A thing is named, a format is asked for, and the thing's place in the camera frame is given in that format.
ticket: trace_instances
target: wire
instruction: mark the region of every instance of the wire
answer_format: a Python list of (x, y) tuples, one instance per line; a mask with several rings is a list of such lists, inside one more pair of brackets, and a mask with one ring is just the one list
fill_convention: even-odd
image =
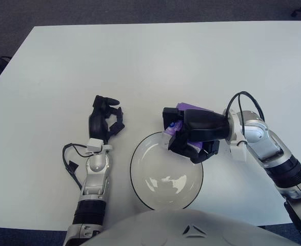
[(77, 148), (75, 147), (75, 145), (73, 145), (73, 148), (76, 150), (76, 152), (78, 153), (78, 155), (80, 157), (90, 157), (90, 156), (94, 155), (94, 154), (91, 154), (91, 155), (82, 155), (82, 154), (79, 153), (79, 151), (77, 150)]
[(242, 116), (242, 130), (243, 130), (243, 136), (245, 136), (245, 122), (244, 122), (244, 114), (242, 110), (242, 105), (240, 104), (240, 95), (238, 96), (238, 104), (239, 104), (239, 110), (240, 114)]
[(79, 156), (81, 156), (81, 157), (86, 158), (86, 157), (90, 157), (90, 156), (92, 156), (92, 155), (94, 155), (94, 154), (87, 155), (87, 156), (82, 155), (82, 154), (77, 150), (76, 146), (86, 148), (85, 145), (80, 145), (80, 144), (78, 144), (78, 143), (69, 143), (69, 144), (65, 145), (65, 146), (63, 147), (63, 162), (64, 162), (64, 165), (65, 165), (65, 168), (66, 168), (67, 172), (68, 172), (68, 173), (70, 174), (70, 176), (74, 179), (74, 181), (76, 182), (77, 186), (78, 186), (79, 189), (81, 190), (81, 189), (82, 189), (82, 185), (81, 185), (81, 183), (78, 181), (78, 179), (77, 179), (77, 177), (76, 177), (76, 175), (75, 175), (74, 170), (72, 170), (71, 167), (69, 166), (69, 164), (67, 163), (67, 161), (66, 161), (66, 159), (65, 159), (65, 152), (66, 152), (66, 150), (67, 150), (69, 147), (73, 147), (73, 148), (75, 149), (75, 151), (76, 151), (76, 152), (79, 154)]
[(261, 107), (259, 106), (258, 102), (255, 100), (255, 98), (254, 98), (251, 94), (249, 94), (247, 91), (240, 91), (240, 92), (238, 92), (237, 94), (235, 94), (235, 95), (231, 98), (231, 100), (229, 101), (229, 104), (228, 104), (228, 106), (227, 106), (227, 109), (226, 109), (226, 119), (228, 119), (228, 114), (229, 114), (229, 110), (230, 110), (230, 107), (231, 107), (231, 105), (232, 105), (232, 102), (233, 102), (233, 101), (235, 100), (235, 98), (236, 98), (237, 96), (239, 96), (239, 95), (245, 95), (245, 96), (247, 96), (248, 98), (250, 98), (250, 99), (252, 100), (252, 102), (254, 103), (256, 109), (258, 110), (258, 114), (259, 114), (260, 118), (261, 118), (263, 121), (265, 121), (265, 119), (264, 119), (264, 114), (263, 114), (263, 111), (262, 111)]

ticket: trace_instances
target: bowl rim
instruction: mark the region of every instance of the bowl rim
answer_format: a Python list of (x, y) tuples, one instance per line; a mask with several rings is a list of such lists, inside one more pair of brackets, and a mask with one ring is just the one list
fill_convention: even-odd
[[(148, 135), (147, 137), (145, 137), (144, 139), (142, 139), (139, 144), (135, 147), (134, 151), (133, 151), (133, 155), (131, 157), (131, 161), (130, 161), (130, 180), (131, 180), (131, 184), (132, 184), (132, 188), (134, 190), (134, 193), (136, 194), (136, 196), (139, 198), (139, 200), (148, 208), (150, 208), (151, 210), (156, 210), (156, 209), (153, 209), (152, 207), (150, 207), (149, 205), (147, 205), (138, 195), (137, 191), (135, 190), (134, 188), (134, 185), (133, 185), (133, 181), (132, 181), (132, 174), (131, 174), (131, 168), (132, 168), (132, 160), (133, 160), (133, 157), (134, 157), (134, 154), (135, 154), (135, 151), (138, 149), (139, 145), (144, 141), (146, 140), (148, 137), (154, 135), (154, 134), (157, 134), (157, 133), (161, 133), (161, 132), (154, 132), (150, 135)], [(200, 190), (202, 189), (202, 186), (203, 186), (203, 180), (204, 180), (204, 167), (203, 167), (203, 162), (201, 163), (198, 163), (198, 164), (201, 164), (202, 165), (202, 183), (200, 184), (200, 187), (199, 187), (199, 190), (197, 192), (197, 194), (195, 195), (195, 197), (190, 201), (190, 203), (188, 203), (185, 207), (183, 207), (182, 209), (185, 209), (186, 207), (188, 207), (193, 201), (195, 201), (195, 199), (197, 198), (198, 194), (200, 193)]]

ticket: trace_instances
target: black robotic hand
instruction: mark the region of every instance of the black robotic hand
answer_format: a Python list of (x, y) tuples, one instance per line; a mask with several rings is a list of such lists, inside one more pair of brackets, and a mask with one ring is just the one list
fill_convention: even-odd
[[(172, 122), (183, 121), (183, 126), (170, 139), (168, 149), (200, 163), (218, 153), (219, 139), (229, 135), (229, 123), (224, 115), (207, 110), (164, 108), (164, 129)], [(188, 145), (188, 141), (202, 142), (200, 152)]]
[[(93, 111), (89, 117), (89, 136), (90, 138), (102, 139), (107, 144), (112, 135), (116, 135), (125, 126), (123, 124), (122, 109), (111, 106), (119, 105), (119, 101), (97, 95), (93, 103)], [(116, 115), (117, 122), (109, 127), (106, 119), (113, 114)]]

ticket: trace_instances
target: floor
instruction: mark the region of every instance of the floor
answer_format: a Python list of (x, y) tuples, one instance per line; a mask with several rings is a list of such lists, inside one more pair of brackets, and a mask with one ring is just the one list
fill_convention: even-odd
[[(300, 0), (0, 0), (0, 56), (13, 56), (34, 26), (301, 20)], [(293, 224), (267, 230), (301, 245)], [(0, 245), (61, 245), (66, 232), (0, 228)]]

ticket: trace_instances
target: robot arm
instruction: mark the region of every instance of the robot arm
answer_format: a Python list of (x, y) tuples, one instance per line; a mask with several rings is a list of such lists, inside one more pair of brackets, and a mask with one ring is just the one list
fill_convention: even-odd
[(301, 164), (257, 114), (243, 111), (243, 115), (247, 149), (286, 199), (284, 206), (301, 233)]
[[(74, 146), (69, 144), (64, 147), (63, 159), (66, 169), (74, 178), (81, 189), (79, 201), (74, 214), (73, 224), (69, 226), (64, 244), (65, 246), (80, 245), (97, 235), (103, 230), (106, 204), (108, 202), (109, 171), (111, 158), (109, 151), (112, 146), (107, 144), (112, 135), (116, 135), (124, 128), (123, 113), (121, 108), (111, 106), (118, 105), (119, 101), (107, 97), (96, 96), (93, 103), (93, 112), (89, 117), (89, 142), (86, 146), (87, 177), (81, 186), (71, 169), (65, 161), (66, 147)], [(117, 122), (109, 127), (106, 119), (111, 114), (116, 115)]]
[[(193, 163), (202, 162), (217, 154), (219, 139), (227, 141), (233, 159), (246, 161), (249, 151), (286, 199), (285, 208), (301, 233), (301, 164), (278, 136), (268, 129), (263, 117), (251, 111), (242, 113), (243, 115), (232, 110), (228, 113), (224, 111), (225, 117), (211, 111), (164, 108), (165, 129), (176, 120), (184, 122), (181, 130), (170, 140), (168, 149), (190, 157)], [(187, 141), (203, 142), (202, 150), (192, 150)]]

